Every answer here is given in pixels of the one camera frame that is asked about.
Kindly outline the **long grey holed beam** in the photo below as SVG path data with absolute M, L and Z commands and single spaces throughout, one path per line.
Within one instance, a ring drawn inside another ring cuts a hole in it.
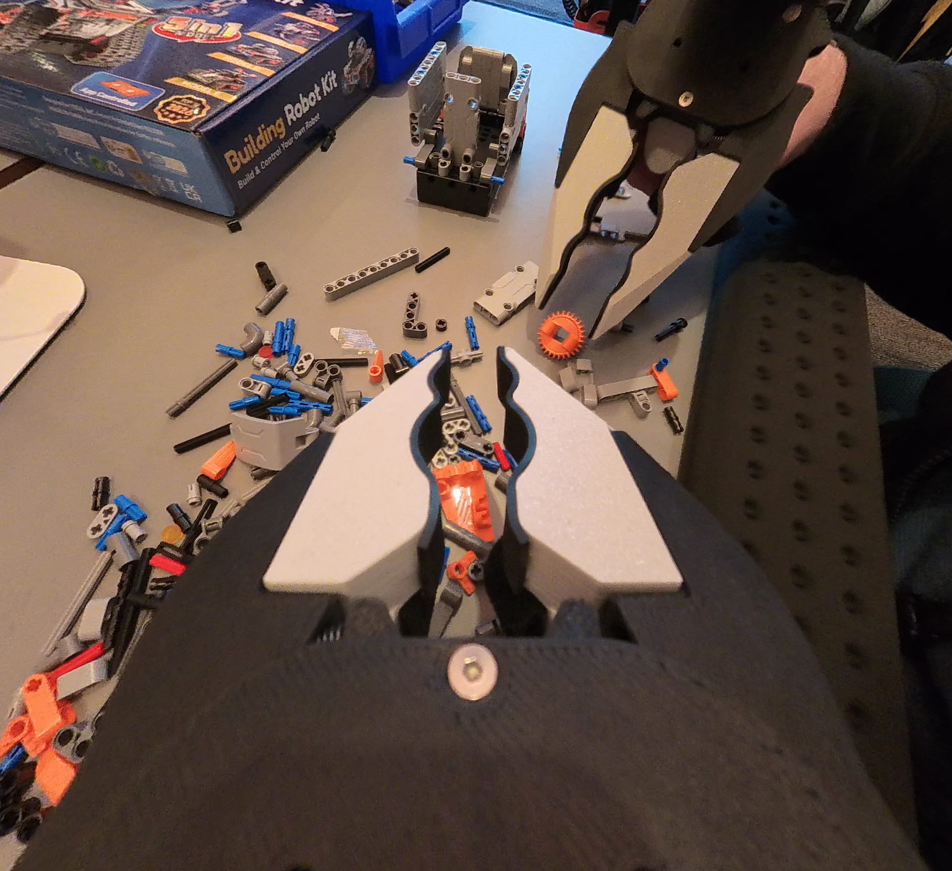
M 327 282 L 325 285 L 326 301 L 337 301 L 408 267 L 413 267 L 419 261 L 419 250 L 411 246 L 376 262 L 364 265 L 353 272 Z

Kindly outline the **person's right forearm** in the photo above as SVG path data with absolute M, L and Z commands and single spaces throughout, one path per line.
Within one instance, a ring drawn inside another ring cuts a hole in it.
M 845 37 L 832 105 L 809 104 L 768 190 L 822 254 L 890 306 L 951 331 L 951 72 L 898 63 Z

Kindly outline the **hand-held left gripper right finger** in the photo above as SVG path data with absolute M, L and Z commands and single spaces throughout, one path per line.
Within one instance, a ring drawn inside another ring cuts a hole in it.
M 498 544 L 505 587 L 551 613 L 567 600 L 678 591 L 682 574 L 622 451 L 631 439 L 512 348 L 497 349 L 497 381 L 516 460 Z

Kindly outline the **grey partly built model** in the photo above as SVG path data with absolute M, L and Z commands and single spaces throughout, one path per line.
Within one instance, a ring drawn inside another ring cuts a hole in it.
M 487 216 L 506 168 L 525 136 L 532 68 L 513 55 L 463 48 L 458 69 L 447 69 L 438 42 L 408 80 L 417 198 Z

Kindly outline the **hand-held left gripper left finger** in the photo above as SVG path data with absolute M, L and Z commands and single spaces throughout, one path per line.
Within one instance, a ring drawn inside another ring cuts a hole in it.
M 272 592 L 375 598 L 391 610 L 442 577 L 439 490 L 449 352 L 441 349 L 342 423 L 264 575 Z

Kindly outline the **blue robot kit box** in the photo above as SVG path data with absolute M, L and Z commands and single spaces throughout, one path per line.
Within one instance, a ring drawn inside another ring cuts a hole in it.
M 374 84 L 367 12 L 315 0 L 1 0 L 1 143 L 235 217 Z

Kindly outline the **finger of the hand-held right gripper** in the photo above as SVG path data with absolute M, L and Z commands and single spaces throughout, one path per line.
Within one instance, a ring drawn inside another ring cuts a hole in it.
M 624 108 L 574 103 L 565 127 L 539 261 L 536 306 L 544 306 L 588 233 L 605 194 L 626 175 L 634 144 Z
M 632 255 L 625 282 L 608 299 L 590 341 L 621 322 L 685 262 L 740 166 L 732 158 L 710 153 L 681 163 L 668 174 L 660 188 L 660 217 L 651 238 Z

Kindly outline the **person's right hand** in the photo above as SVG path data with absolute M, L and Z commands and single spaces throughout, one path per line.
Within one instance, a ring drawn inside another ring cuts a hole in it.
M 798 84 L 810 88 L 812 96 L 797 117 L 778 168 L 802 157 L 819 138 L 839 101 L 846 72 L 847 57 L 838 44 L 827 44 L 804 63 Z

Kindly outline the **orange toothed gear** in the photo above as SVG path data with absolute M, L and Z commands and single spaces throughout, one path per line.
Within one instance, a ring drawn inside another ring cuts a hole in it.
M 575 314 L 559 311 L 548 315 L 540 324 L 538 341 L 541 351 L 554 360 L 576 356 L 587 340 L 584 323 Z

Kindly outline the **grey rectangular panel piece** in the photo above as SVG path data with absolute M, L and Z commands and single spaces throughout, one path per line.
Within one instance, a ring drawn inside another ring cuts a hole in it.
M 504 324 L 533 302 L 538 273 L 538 265 L 530 260 L 516 266 L 483 291 L 474 310 L 493 325 Z

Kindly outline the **white book stand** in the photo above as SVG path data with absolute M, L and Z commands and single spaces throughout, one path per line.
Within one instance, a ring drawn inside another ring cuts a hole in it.
M 86 284 L 73 270 L 1 257 L 1 395 L 74 317 Z

